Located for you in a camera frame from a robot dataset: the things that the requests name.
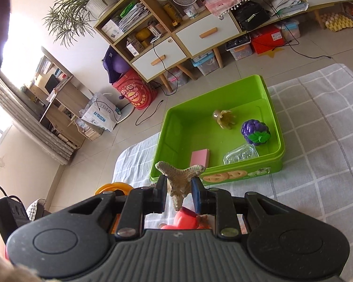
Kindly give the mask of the beige rubber octopus toy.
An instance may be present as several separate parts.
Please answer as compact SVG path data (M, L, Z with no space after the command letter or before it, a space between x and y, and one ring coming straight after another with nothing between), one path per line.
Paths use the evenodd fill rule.
M230 110L215 110L213 119L222 129L231 129L236 124L235 116Z

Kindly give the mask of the blue lid storage bin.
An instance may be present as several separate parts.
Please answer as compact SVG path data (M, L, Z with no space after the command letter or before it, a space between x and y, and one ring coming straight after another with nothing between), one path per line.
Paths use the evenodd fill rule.
M206 76L219 68L217 59L212 50L192 58L191 62L194 67L197 67L200 70L203 76Z

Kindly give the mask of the purple toy grapes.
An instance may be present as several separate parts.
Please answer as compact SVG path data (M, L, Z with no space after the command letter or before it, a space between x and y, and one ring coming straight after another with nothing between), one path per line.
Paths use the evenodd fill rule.
M241 133L248 144L254 146L265 144L271 138L268 126L255 119L245 121L242 124Z

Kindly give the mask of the clear plastic lens case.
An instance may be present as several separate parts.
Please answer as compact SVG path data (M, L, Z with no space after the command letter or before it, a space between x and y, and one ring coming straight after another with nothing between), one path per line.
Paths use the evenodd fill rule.
M225 165L234 164L239 161L246 161L259 157L256 147L251 144L241 145L225 154L222 161Z

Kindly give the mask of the yellow toy cup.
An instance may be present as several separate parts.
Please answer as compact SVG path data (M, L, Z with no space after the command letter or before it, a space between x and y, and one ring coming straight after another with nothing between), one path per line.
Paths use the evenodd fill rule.
M123 182L114 182L114 183L108 183L108 184L105 184L105 185L102 185L101 187L99 187L95 194L96 195L99 195L99 194L102 194L104 192L114 192L116 190L120 190L124 193L125 196L128 196L129 195L129 192L131 190L133 190L134 188L127 184L127 183L123 183Z

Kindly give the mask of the black bag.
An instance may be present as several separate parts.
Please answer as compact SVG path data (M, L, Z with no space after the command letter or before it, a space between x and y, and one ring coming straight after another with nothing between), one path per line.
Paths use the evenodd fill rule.
M270 19L267 11L256 2L245 2L233 10L233 15L244 31L252 31Z

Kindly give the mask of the pink rectangular block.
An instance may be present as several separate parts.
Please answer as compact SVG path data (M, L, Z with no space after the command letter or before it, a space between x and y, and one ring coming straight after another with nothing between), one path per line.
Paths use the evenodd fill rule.
M202 165L203 167L209 166L210 150L202 149L193 151L191 154L190 166Z

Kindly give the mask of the red cylindrical bag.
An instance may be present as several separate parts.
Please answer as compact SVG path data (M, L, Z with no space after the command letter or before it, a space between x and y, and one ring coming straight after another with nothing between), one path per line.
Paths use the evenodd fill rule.
M112 86L137 110L148 108L157 97L157 90L134 69L129 69Z

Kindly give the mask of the white shopping bag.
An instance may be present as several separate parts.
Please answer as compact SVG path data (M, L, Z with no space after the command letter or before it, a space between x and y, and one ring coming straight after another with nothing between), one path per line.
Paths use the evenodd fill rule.
M122 113L107 97L106 94L95 93L85 108L80 110L81 119L89 124L112 132L121 120Z

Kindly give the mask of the beige starfish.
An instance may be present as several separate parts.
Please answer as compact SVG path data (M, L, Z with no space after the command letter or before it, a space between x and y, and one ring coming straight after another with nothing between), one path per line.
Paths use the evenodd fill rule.
M168 194L175 211L180 211L183 201L191 193L191 180L205 172L203 165L193 165L186 169L177 169L171 164L159 161L155 168L167 178Z

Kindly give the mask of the green plastic cookie box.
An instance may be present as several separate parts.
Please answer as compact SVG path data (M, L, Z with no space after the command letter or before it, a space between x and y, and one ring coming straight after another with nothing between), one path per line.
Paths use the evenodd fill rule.
M230 110L236 124L222 129L213 119L215 110ZM257 146L259 157L225 165L227 152L246 144L245 121L264 122L271 138ZM285 154L281 126L263 78L252 75L224 85L170 108L165 116L153 161L177 169L190 166L193 151L209 149L209 166L200 176L205 185L223 184L279 172Z

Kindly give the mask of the potted green plant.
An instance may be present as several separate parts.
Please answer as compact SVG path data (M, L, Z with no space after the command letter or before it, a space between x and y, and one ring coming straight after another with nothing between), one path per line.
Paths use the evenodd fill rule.
M55 42L68 48L80 36L93 36L88 2L89 0L55 0L44 17L44 25Z

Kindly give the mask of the wooden cabinet with drawers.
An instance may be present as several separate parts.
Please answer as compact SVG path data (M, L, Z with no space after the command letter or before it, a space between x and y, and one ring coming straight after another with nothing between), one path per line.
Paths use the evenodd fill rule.
M187 59L201 55L208 50L217 50L223 43L241 36L244 30L234 19L231 11L216 17L207 8L194 19L184 20L179 27L172 24L171 17L156 0L138 0L149 11L146 17L137 21L127 32L118 37L110 38L105 30L120 7L131 0L121 0L108 9L98 23L96 31L121 55L140 77L149 82L168 69L179 66ZM301 0L308 3L308 11L315 11L330 4L353 0ZM145 48L137 56L126 48L127 37L135 30L144 26L150 19L160 23L166 32L153 45Z

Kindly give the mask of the yellow egg tray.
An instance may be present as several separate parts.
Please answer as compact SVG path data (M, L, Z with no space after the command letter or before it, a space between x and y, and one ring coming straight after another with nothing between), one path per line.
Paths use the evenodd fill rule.
M341 13L325 13L320 17L325 27L332 32L353 28L353 20Z

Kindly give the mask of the small tiger figurine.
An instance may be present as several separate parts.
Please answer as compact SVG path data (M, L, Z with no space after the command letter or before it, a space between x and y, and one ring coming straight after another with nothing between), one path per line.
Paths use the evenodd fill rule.
M197 229L212 229L208 215L198 215L196 221L198 223Z

